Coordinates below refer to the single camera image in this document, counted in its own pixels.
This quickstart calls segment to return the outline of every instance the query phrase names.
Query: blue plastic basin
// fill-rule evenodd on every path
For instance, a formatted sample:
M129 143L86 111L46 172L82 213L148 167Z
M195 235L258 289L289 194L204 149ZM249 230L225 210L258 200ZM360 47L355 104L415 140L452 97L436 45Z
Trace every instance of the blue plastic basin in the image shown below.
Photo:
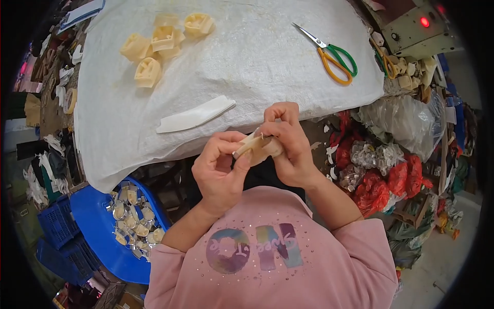
M127 177L122 182L126 181L132 182L142 191L151 204L156 219L163 230L167 231L171 223L148 188L132 177ZM105 209L110 200L110 194L101 193L91 186L84 187L70 197L72 215L86 242L112 274L128 282L149 284L151 263L146 262L144 258L138 260L132 251L116 241L115 235L112 234L115 231L115 219L112 213Z

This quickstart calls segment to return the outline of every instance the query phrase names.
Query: floor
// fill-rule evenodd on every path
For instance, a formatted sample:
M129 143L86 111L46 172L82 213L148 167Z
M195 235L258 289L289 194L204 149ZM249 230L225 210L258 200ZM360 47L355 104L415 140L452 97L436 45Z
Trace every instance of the floor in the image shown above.
M435 308L454 283L477 232L481 197L460 192L455 208L463 211L460 235L453 241L434 231L422 246L422 256L413 269L402 271L403 290L391 309Z

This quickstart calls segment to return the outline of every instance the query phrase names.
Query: tape roll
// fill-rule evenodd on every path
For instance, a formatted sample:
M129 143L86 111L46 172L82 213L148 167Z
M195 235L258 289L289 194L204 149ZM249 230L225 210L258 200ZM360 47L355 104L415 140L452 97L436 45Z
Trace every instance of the tape roll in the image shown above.
M77 89L70 88L65 94L65 99L63 102L63 112L65 114L72 114L74 112L74 107L77 103Z

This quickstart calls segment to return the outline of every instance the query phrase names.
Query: scissor blade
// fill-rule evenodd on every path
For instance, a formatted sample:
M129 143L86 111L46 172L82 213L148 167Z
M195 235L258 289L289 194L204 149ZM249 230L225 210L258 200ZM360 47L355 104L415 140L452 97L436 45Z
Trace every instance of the scissor blade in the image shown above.
M320 39L318 39L317 37L315 37L312 34L310 34L309 32L307 32L304 28L300 27L299 25L297 25L295 23L292 23L292 25L295 26L300 31L302 31L306 36L308 36L320 48L327 47L327 45L324 44Z

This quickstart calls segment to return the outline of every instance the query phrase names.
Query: forearm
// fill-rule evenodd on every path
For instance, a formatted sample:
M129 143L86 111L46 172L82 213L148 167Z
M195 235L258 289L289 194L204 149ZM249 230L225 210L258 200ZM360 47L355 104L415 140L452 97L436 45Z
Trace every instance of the forearm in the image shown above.
M329 230L364 219L353 200L319 171L304 189Z
M161 243L187 252L211 228L220 216L208 213L200 201L177 223L166 231Z

